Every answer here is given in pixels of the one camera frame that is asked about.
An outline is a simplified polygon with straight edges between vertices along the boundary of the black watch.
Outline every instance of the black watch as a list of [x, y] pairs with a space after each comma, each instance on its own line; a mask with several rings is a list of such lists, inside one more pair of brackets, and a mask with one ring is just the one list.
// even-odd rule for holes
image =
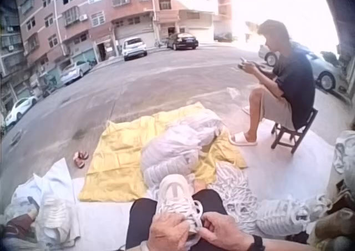
[[262, 238], [256, 235], [253, 235], [254, 243], [252, 243], [248, 251], [265, 251], [265, 247], [262, 245]]

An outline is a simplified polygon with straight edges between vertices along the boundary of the short black hair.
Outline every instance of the short black hair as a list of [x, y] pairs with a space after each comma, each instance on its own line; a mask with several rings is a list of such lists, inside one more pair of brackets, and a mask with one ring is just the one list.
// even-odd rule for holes
[[261, 23], [257, 30], [258, 34], [264, 35], [272, 35], [272, 36], [278, 36], [281, 37], [285, 40], [290, 39], [290, 35], [288, 34], [288, 30], [286, 26], [279, 21], [275, 21], [273, 19], [268, 19]]

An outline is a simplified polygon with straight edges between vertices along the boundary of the white car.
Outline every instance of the white car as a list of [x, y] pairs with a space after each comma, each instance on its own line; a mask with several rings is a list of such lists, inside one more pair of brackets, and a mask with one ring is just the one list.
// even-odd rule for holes
[[90, 69], [89, 62], [76, 61], [74, 64], [70, 64], [63, 69], [60, 75], [60, 80], [67, 86], [74, 80], [84, 76], [84, 74]]
[[325, 61], [322, 55], [310, 53], [306, 57], [311, 62], [313, 77], [321, 88], [328, 92], [334, 90], [342, 94], [346, 93], [348, 83], [341, 67], [335, 67]]
[[123, 43], [122, 54], [124, 61], [127, 61], [131, 57], [146, 56], [146, 44], [140, 37], [127, 38]]
[[6, 116], [6, 127], [15, 125], [22, 118], [22, 116], [37, 103], [37, 101], [38, 98], [35, 96], [24, 97], [16, 101], [11, 111]]
[[[307, 47], [297, 42], [292, 42], [292, 45], [306, 55], [312, 66], [313, 77], [322, 89], [328, 92], [346, 93], [348, 83], [341, 67], [335, 67], [333, 64], [325, 61], [322, 55], [315, 55]], [[273, 53], [264, 45], [260, 46], [258, 55], [271, 67], [275, 66], [280, 56], [278, 52]]]

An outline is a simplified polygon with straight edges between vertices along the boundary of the street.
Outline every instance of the street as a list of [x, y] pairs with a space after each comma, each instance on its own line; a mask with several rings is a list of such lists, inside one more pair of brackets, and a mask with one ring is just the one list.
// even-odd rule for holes
[[[129, 122], [199, 101], [231, 132], [247, 129], [249, 118], [241, 108], [248, 104], [256, 79], [237, 68], [240, 57], [260, 61], [256, 52], [213, 45], [152, 53], [93, 70], [38, 102], [2, 141], [1, 212], [19, 184], [33, 173], [43, 175], [63, 157], [72, 178], [85, 176], [88, 165], [78, 169], [73, 155], [85, 150], [91, 156], [107, 121]], [[321, 91], [315, 107], [319, 113], [311, 129], [334, 144], [348, 128], [350, 110]], [[11, 146], [19, 130], [22, 137]]]

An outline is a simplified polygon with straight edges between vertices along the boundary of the small wooden stool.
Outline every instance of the small wooden stool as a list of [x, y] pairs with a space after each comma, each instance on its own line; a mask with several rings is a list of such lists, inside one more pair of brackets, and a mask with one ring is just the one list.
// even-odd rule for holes
[[[289, 130], [281, 126], [280, 124], [275, 123], [271, 134], [275, 133], [276, 137], [275, 141], [273, 141], [273, 144], [271, 145], [271, 148], [274, 149], [278, 144], [283, 145], [284, 147], [292, 147], [291, 154], [294, 154], [298, 146], [301, 144], [306, 133], [308, 132], [309, 128], [311, 127], [314, 119], [316, 118], [317, 113], [318, 110], [312, 108], [312, 112], [310, 114], [310, 117], [308, 118], [307, 124], [299, 130]], [[290, 141], [293, 141], [293, 144], [281, 142], [281, 138], [284, 133], [288, 133], [290, 135]]]

